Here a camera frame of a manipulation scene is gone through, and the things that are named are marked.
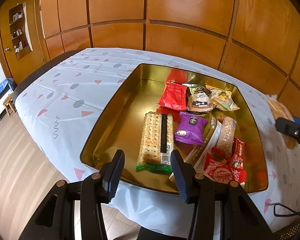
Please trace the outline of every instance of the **black cable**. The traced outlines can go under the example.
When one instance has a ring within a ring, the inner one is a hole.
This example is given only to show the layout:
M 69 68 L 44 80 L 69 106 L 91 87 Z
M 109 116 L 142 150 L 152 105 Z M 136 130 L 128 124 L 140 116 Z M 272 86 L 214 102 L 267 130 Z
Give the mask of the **black cable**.
M 291 211 L 293 214 L 287 214 L 287 215 L 277 214 L 277 212 L 275 211 L 275 207 L 276 207 L 276 206 L 284 207 L 284 208 L 288 209 L 289 211 Z M 281 204 L 281 203 L 276 203 L 276 204 L 274 204 L 274 206 L 273 206 L 273 215 L 274 215 L 275 217 L 294 217 L 294 216 L 299 216 L 299 217 L 300 217 L 300 211 L 297 212 L 297 211 L 295 211 L 295 210 L 293 210 L 293 209 L 291 209 L 291 208 L 289 208 L 289 207 L 287 207 L 287 206 L 285 206 L 285 205 L 283 205 L 283 204 Z

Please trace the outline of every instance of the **gold metal tray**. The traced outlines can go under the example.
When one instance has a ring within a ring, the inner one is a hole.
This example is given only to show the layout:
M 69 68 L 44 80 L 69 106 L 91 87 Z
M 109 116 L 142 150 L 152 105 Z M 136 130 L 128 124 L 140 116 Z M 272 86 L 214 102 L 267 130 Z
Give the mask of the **gold metal tray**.
M 99 170 L 104 163 L 112 160 L 117 149 L 125 153 L 125 165 L 121 180 L 152 190 L 178 193 L 169 176 L 148 171 L 136 172 L 141 134 L 145 114 L 159 107 L 157 103 L 163 93 L 164 82 L 211 85 L 232 92 L 234 103 L 240 107 L 236 111 L 214 109 L 218 118 L 228 115 L 237 120 L 235 137 L 246 143 L 244 169 L 247 171 L 245 191 L 248 193 L 266 190 L 268 173 L 265 153 L 260 134 L 250 109 L 239 89 L 227 82 L 196 72 L 159 65 L 139 65 L 117 90 L 96 122 L 81 152 L 80 160 L 85 165 Z M 191 149 L 175 145 L 183 157 Z

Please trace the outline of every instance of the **wooden door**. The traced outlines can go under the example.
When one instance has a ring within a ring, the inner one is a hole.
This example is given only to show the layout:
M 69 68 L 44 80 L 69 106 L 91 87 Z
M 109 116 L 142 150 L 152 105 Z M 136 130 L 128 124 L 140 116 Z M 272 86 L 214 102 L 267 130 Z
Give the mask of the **wooden door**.
M 38 8 L 39 0 L 6 0 L 0 8 L 2 46 L 10 72 L 17 84 L 45 63 L 36 22 L 39 19 L 35 10 Z M 12 16 L 18 12 L 23 13 L 22 17 L 13 19 Z M 11 36 L 17 30 L 21 30 L 22 34 L 17 37 Z M 16 53 L 15 46 L 20 41 L 23 44 L 22 49 Z

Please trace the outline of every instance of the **wooden stool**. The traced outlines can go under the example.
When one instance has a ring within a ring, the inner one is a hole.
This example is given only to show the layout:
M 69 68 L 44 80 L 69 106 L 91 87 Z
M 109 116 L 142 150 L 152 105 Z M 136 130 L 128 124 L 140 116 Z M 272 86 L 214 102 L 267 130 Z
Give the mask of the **wooden stool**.
M 14 113 L 16 112 L 14 109 L 14 106 L 13 106 L 13 102 L 12 102 L 12 94 L 7 96 L 7 98 L 3 101 L 3 105 L 6 108 L 8 115 L 10 115 L 8 107 L 11 108 L 12 112 L 14 112 Z

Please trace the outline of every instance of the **white tablecloth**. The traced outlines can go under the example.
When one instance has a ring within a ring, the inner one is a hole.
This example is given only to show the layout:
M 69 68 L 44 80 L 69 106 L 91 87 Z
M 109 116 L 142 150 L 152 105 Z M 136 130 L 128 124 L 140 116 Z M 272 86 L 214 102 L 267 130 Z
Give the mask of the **white tablecloth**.
M 293 151 L 285 147 L 264 94 L 236 78 L 186 59 L 133 49 L 91 48 L 71 56 L 34 81 L 18 96 L 16 108 L 52 164 L 70 182 L 94 172 L 80 162 L 79 155 L 106 104 L 141 63 L 199 72 L 239 88 L 259 128 L 269 176 L 268 189 L 250 197 L 272 231 L 290 224 L 295 218 L 274 217 L 271 204 L 280 202 L 300 211 L 300 146 Z M 111 205 L 145 228 L 172 236 L 188 235 L 193 205 L 184 204 L 178 195 L 121 182 Z M 217 223 L 216 237 L 219 232 Z

